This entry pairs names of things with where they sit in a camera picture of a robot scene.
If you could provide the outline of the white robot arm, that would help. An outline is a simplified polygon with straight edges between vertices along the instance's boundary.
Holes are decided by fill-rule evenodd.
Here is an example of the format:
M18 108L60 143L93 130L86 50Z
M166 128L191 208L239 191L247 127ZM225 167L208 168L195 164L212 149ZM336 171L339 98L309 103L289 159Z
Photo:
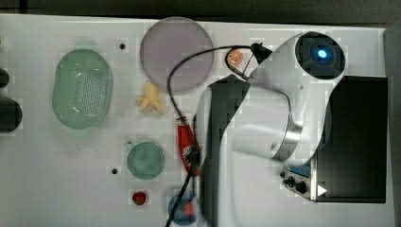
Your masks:
M316 31L274 50L252 44L251 51L257 66L248 76L219 79L200 96L200 209L207 227L239 227L235 152L294 166L311 159L346 66L341 46Z

